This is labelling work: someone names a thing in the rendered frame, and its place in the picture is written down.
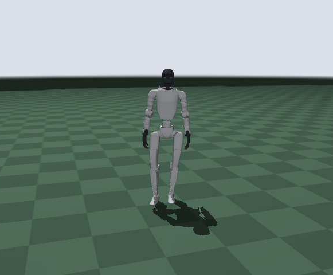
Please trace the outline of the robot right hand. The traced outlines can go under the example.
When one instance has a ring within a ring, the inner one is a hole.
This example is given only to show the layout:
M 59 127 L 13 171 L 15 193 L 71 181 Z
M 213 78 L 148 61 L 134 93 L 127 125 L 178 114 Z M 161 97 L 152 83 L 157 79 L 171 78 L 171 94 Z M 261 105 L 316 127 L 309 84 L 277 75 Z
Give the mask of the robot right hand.
M 146 136 L 148 135 L 148 130 L 145 129 L 145 130 L 144 130 L 144 133 L 142 133 L 142 135 L 143 135 L 143 138 L 142 138 L 142 140 L 143 140 L 143 146 L 144 146 L 145 148 L 148 148 L 148 147 L 146 146 L 146 144 L 148 145 L 148 143 L 147 143 L 147 141 L 146 141 Z

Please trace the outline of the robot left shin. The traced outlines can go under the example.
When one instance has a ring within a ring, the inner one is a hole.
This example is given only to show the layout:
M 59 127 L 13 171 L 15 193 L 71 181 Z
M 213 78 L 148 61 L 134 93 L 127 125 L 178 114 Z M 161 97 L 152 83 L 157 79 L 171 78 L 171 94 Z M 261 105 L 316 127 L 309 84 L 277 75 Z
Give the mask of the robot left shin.
M 174 166 L 173 169 L 170 170 L 170 193 L 172 193 L 172 195 L 174 192 L 174 186 L 177 181 L 177 176 L 178 176 L 178 168 Z

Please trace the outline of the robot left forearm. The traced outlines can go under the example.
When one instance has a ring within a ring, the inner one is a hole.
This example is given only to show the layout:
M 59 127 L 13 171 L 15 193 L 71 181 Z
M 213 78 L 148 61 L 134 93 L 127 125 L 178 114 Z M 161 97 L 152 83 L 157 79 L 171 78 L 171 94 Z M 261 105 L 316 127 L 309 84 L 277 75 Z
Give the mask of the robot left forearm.
M 186 134 L 186 131 L 189 131 L 189 134 L 190 134 L 190 123 L 189 123 L 189 120 L 190 120 L 189 116 L 183 118 L 183 127 L 185 129 L 185 134 Z

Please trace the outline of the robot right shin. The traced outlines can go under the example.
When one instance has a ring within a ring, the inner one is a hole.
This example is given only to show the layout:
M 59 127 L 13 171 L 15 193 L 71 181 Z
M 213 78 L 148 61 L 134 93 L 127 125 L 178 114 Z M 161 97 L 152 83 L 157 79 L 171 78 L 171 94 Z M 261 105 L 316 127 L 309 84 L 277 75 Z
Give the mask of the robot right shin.
M 156 195 L 158 197 L 158 184 L 159 184 L 159 172 L 155 172 L 154 168 L 150 168 L 150 178 L 151 178 L 151 185 L 153 190 L 153 196 Z

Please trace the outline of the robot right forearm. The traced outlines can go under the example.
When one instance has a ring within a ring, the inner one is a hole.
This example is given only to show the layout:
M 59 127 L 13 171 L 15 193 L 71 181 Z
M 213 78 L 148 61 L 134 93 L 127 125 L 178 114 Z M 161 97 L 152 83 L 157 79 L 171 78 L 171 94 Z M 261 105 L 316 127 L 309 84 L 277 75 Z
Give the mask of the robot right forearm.
M 150 116 L 146 116 L 146 112 L 145 112 L 145 115 L 144 115 L 144 124 L 143 124 L 143 133 L 144 133 L 144 130 L 145 129 L 149 129 L 149 127 L 150 127 L 150 120 L 151 120 L 151 117 Z M 148 132 L 149 132 L 149 130 L 148 130 Z

